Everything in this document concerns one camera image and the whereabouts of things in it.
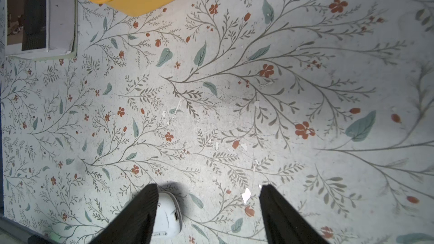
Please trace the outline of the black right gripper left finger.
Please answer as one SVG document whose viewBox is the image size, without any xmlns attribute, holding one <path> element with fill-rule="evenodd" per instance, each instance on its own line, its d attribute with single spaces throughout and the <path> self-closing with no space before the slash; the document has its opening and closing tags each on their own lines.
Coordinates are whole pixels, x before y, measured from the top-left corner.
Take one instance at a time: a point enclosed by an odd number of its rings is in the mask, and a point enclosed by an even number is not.
<svg viewBox="0 0 434 244">
<path fill-rule="evenodd" d="M 150 243 L 157 214 L 158 199 L 157 185 L 147 185 L 91 243 Z"/>
</svg>

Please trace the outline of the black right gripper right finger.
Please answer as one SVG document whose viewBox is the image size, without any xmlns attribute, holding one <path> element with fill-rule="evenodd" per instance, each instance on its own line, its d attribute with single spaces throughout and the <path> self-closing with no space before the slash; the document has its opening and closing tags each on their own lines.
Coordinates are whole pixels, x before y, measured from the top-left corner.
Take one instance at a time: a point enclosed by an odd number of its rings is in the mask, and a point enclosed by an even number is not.
<svg viewBox="0 0 434 244">
<path fill-rule="evenodd" d="M 262 186 L 259 201 L 269 244 L 327 243 L 274 186 Z"/>
</svg>

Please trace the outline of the white mouse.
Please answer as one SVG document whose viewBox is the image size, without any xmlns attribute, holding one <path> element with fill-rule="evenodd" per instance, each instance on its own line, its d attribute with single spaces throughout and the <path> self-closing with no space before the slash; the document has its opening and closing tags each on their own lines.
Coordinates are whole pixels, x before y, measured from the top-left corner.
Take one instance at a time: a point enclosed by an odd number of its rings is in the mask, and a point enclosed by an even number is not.
<svg viewBox="0 0 434 244">
<path fill-rule="evenodd" d="M 169 192 L 158 193 L 158 206 L 153 228 L 153 238 L 173 238 L 182 231 L 181 208 Z"/>
</svg>

